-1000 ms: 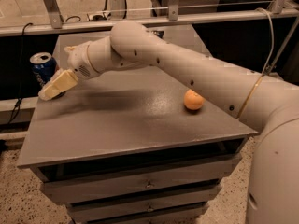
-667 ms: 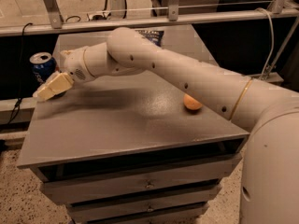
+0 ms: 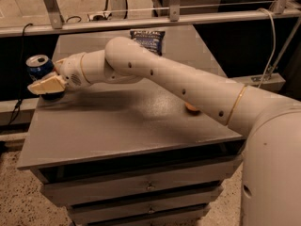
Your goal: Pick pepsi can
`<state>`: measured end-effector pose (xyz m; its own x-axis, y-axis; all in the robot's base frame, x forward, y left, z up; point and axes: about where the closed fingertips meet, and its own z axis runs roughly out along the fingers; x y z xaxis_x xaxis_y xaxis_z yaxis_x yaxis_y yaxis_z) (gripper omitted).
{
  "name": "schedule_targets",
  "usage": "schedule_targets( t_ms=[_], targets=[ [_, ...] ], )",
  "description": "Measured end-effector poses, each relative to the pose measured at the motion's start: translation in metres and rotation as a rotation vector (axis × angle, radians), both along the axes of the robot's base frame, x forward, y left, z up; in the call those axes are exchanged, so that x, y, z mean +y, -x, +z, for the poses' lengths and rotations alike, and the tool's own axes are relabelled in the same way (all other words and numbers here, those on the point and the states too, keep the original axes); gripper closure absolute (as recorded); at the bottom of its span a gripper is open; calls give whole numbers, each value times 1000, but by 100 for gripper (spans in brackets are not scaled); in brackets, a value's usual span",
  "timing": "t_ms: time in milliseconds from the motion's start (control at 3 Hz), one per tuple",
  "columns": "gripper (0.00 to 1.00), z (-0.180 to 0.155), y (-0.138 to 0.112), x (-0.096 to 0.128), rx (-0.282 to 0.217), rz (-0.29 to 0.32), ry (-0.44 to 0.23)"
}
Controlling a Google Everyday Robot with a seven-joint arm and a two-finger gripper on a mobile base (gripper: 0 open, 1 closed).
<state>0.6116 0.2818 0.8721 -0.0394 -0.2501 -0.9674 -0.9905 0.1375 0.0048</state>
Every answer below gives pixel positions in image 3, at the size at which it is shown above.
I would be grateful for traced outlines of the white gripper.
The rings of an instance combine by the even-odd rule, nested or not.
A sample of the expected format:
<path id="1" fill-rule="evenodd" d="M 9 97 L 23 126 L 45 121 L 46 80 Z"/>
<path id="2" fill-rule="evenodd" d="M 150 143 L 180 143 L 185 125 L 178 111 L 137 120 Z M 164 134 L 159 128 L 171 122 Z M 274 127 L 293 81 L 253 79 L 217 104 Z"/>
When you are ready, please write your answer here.
<path id="1" fill-rule="evenodd" d="M 84 53 L 79 53 L 56 61 L 56 72 L 48 73 L 41 79 L 34 81 L 27 88 L 36 95 L 63 92 L 66 85 L 70 89 L 89 87 L 90 83 L 84 76 L 82 58 Z"/>

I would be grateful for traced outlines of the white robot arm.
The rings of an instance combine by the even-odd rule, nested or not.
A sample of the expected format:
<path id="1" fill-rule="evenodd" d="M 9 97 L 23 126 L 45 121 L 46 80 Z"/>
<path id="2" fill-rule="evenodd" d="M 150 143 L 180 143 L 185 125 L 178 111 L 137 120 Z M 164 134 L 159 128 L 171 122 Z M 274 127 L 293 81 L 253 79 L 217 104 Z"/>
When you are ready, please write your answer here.
<path id="1" fill-rule="evenodd" d="M 300 104 L 116 37 L 60 59 L 22 163 L 79 224 L 153 225 L 204 212 L 241 170 L 242 226 L 301 226 Z"/>

